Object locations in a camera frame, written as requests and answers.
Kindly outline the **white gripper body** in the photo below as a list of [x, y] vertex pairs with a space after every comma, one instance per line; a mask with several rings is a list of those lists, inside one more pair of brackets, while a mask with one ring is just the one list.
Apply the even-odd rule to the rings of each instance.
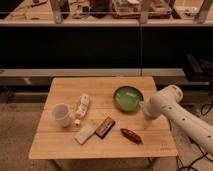
[[[145, 104], [144, 101], [141, 101], [141, 102], [140, 102], [140, 107], [141, 107], [141, 112], [142, 112], [142, 113], [144, 112], [144, 104]], [[146, 119], [146, 118], [144, 117], [144, 113], [143, 113], [141, 129], [142, 129], [142, 130], [146, 130], [146, 129], [149, 128], [151, 125], [152, 125], [152, 121]]]

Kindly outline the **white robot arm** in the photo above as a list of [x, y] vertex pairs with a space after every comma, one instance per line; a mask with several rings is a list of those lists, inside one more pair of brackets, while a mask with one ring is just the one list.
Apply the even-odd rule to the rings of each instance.
[[176, 85], [156, 91], [143, 104], [144, 118], [155, 120], [163, 114], [213, 156], [213, 126], [185, 110], [179, 104], [182, 99], [183, 92]]

